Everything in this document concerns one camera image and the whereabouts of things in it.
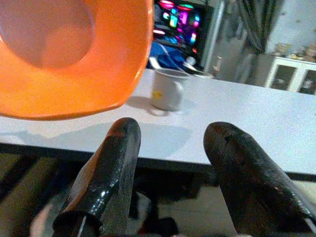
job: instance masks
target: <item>decorative item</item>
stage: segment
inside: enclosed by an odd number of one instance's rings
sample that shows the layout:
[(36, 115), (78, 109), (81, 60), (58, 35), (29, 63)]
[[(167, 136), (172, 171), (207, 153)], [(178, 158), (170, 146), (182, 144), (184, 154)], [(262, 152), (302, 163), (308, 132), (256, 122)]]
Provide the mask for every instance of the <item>decorative item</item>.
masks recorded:
[(296, 52), (291, 53), (288, 58), (296, 59), (296, 60), (304, 60), (305, 52), (306, 52), (306, 46), (300, 47)]
[(312, 43), (306, 49), (306, 56), (304, 60), (312, 63), (316, 62), (316, 43)]
[(291, 44), (289, 43), (277, 43), (275, 45), (275, 50), (272, 53), (273, 56), (285, 57), (288, 53)]

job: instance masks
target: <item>white mug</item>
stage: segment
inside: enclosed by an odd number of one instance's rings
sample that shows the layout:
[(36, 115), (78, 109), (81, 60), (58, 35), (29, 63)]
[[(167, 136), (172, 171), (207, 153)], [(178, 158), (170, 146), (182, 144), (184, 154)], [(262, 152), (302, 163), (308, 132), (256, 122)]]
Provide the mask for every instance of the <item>white mug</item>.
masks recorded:
[(181, 110), (185, 92), (185, 82), (189, 74), (174, 69), (155, 70), (152, 105), (168, 111)]

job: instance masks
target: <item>computer monitor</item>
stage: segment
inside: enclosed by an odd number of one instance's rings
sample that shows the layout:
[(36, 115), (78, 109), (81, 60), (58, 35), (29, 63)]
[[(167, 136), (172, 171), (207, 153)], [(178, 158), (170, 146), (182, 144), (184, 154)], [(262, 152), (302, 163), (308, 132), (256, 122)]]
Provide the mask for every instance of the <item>computer monitor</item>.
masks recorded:
[(213, 8), (176, 0), (155, 0), (154, 40), (202, 58)]

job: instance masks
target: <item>colorful screen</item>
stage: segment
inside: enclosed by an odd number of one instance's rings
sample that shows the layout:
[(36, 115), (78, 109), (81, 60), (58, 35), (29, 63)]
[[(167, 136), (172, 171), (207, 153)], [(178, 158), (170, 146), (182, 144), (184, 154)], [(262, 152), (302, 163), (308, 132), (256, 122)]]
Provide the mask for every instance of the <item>colorful screen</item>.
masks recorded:
[(177, 46), (183, 45), (197, 53), (201, 27), (200, 9), (189, 3), (175, 4), (171, 0), (155, 1), (154, 38)]

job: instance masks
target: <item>white cabinet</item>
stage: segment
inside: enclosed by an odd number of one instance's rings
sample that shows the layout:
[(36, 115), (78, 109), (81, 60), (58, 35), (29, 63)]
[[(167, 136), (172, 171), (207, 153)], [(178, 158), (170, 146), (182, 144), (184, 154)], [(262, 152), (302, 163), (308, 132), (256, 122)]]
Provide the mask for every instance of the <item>white cabinet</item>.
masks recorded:
[(316, 94), (316, 63), (274, 57), (265, 87)]

